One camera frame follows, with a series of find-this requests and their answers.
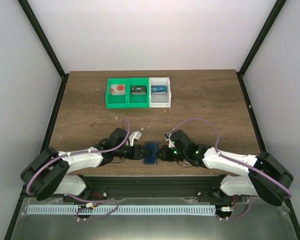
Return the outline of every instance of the wooden tabletop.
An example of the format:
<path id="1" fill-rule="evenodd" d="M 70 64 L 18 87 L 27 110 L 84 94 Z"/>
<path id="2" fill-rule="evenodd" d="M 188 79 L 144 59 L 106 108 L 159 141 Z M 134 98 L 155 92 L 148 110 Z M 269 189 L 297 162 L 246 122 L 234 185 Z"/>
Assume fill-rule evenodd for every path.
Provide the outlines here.
<path id="1" fill-rule="evenodd" d="M 108 78 L 170 77 L 171 108 L 107 109 Z M 57 151 L 83 150 L 108 138 L 128 118 L 139 130 L 137 142 L 166 144 L 164 133 L 188 118 L 205 118 L 220 133 L 219 149 L 238 154 L 258 154 L 259 147 L 235 70 L 73 71 L 70 73 L 54 126 L 50 146 Z M 181 129 L 197 144 L 213 146 L 216 133 L 201 121 Z M 125 160 L 76 174 L 96 176 L 219 175 L 225 172 L 201 167 L 181 167 L 175 162 L 144 165 Z"/>

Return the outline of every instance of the white wall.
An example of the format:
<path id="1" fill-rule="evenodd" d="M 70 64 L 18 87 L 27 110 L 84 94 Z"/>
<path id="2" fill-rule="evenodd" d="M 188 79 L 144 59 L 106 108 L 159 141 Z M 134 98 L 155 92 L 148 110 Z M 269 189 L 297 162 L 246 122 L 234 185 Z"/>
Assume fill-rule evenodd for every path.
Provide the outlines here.
<path id="1" fill-rule="evenodd" d="M 267 150 L 294 175 L 300 224 L 300 0 L 288 0 L 244 81 Z"/>
<path id="2" fill-rule="evenodd" d="M 60 85 L 16 0 L 0 0 L 0 239 L 19 198 L 20 173 L 40 151 Z"/>
<path id="3" fill-rule="evenodd" d="M 64 70 L 237 69 L 275 0 L 29 0 Z"/>

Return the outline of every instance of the purple cable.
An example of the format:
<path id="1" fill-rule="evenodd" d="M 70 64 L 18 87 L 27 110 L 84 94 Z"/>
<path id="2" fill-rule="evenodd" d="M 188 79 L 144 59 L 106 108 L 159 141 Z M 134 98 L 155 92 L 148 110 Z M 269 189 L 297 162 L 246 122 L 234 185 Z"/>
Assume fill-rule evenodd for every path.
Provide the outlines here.
<path id="1" fill-rule="evenodd" d="M 86 218 L 86 220 L 87 221 L 91 221 L 91 220 L 97 220 L 97 219 L 103 219 L 103 218 L 105 218 L 105 217 L 108 217 L 110 214 L 112 214 L 112 213 L 114 213 L 117 209 L 118 209 L 118 205 L 113 209 L 113 210 L 111 210 L 111 211 L 109 211 L 109 212 L 107 212 L 106 214 L 104 214 L 104 215 L 101 215 L 101 216 L 98 216 L 98 217 L 94 217 L 94 218 Z M 83 210 L 87 210 L 87 209 L 90 209 L 90 208 L 81 208 L 81 209 L 79 209 L 77 212 L 76 212 L 76 214 L 75 214 L 75 216 L 76 216 L 76 218 L 77 219 L 80 219 L 79 218 L 79 213 L 81 212 L 81 211 L 83 211 Z"/>
<path id="2" fill-rule="evenodd" d="M 112 152 L 118 148 L 120 148 L 123 144 L 125 144 L 127 142 L 127 139 L 129 137 L 129 134 L 130 134 L 130 122 L 127 118 L 123 119 L 123 122 L 127 122 L 128 124 L 128 129 L 126 131 L 126 136 L 124 138 L 124 140 L 118 145 L 118 146 L 115 146 L 114 148 L 111 148 L 111 149 L 107 149 L 107 150 L 92 150 L 90 151 L 91 154 L 96 154 L 96 153 L 108 153 L 108 152 Z M 79 155 L 79 154 L 86 154 L 87 153 L 87 150 L 81 150 L 81 151 L 73 151 L 71 152 L 71 155 Z M 61 155 L 61 156 L 57 156 L 56 158 L 50 160 L 49 162 L 47 162 L 45 165 L 43 165 L 34 175 L 33 177 L 30 179 L 28 185 L 26 186 L 26 193 L 28 195 L 31 195 L 31 191 L 30 191 L 30 188 L 31 188 L 31 185 L 34 183 L 34 181 L 36 180 L 36 178 L 39 176 L 40 173 L 42 173 L 42 171 L 44 169 L 46 169 L 47 167 L 49 167 L 51 164 L 53 164 L 54 162 L 62 159 L 62 158 L 65 158 L 65 157 L 68 157 L 68 154 L 64 154 L 64 155 Z M 81 199 L 79 197 L 76 197 L 78 201 L 85 201 L 84 199 Z M 104 203 L 104 201 L 89 201 L 89 203 Z"/>
<path id="3" fill-rule="evenodd" d="M 242 213 L 240 214 L 239 216 L 235 216 L 235 217 L 231 217 L 231 218 L 228 218 L 227 221 L 230 221 L 230 220 L 236 220 L 236 219 L 239 219 L 239 218 L 242 218 L 244 215 L 247 214 L 247 212 L 249 212 L 251 206 L 252 206 L 252 202 L 253 202 L 253 197 L 250 196 L 250 202 L 249 202 L 249 206 L 248 208 Z M 215 215 L 218 219 L 221 219 L 222 220 L 222 217 L 219 217 L 217 214 Z"/>
<path id="4" fill-rule="evenodd" d="M 280 182 L 274 180 L 272 177 L 268 176 L 267 174 L 265 174 L 263 171 L 260 171 L 259 169 L 253 167 L 253 166 L 250 166 L 242 161 L 239 161 L 239 160 L 236 160 L 236 159 L 233 159 L 231 157 L 228 157 L 228 156 L 225 156 L 223 155 L 219 150 L 218 150 L 218 143 L 219 143 L 219 132 L 217 130 L 217 128 L 211 123 L 209 122 L 208 120 L 204 119 L 204 118 L 200 118 L 200 117 L 193 117 L 193 118 L 189 118 L 187 120 L 184 120 L 182 121 L 181 123 L 179 123 L 176 127 L 174 127 L 171 131 L 168 132 L 168 134 L 172 134 L 178 127 L 180 127 L 182 124 L 186 123 L 186 122 L 189 122 L 189 121 L 193 121 L 193 120 L 201 120 L 201 121 L 204 121 L 206 123 L 208 123 L 209 125 L 211 125 L 211 127 L 213 127 L 215 133 L 216 133 L 216 141 L 215 141 L 215 144 L 214 144 L 214 148 L 215 148 L 215 151 L 218 153 L 219 156 L 223 157 L 224 159 L 227 159 L 231 162 L 234 162 L 236 164 L 239 164 L 239 165 L 242 165 L 258 174 L 260 174 L 261 176 L 265 177 L 266 179 L 268 179 L 270 182 L 272 182 L 273 184 L 277 185 L 279 188 L 281 188 L 282 190 L 284 190 L 286 193 L 287 193 L 287 196 L 288 198 L 291 198 L 292 197 L 292 193 L 289 191 L 288 188 L 286 188 L 285 186 L 283 186 Z"/>

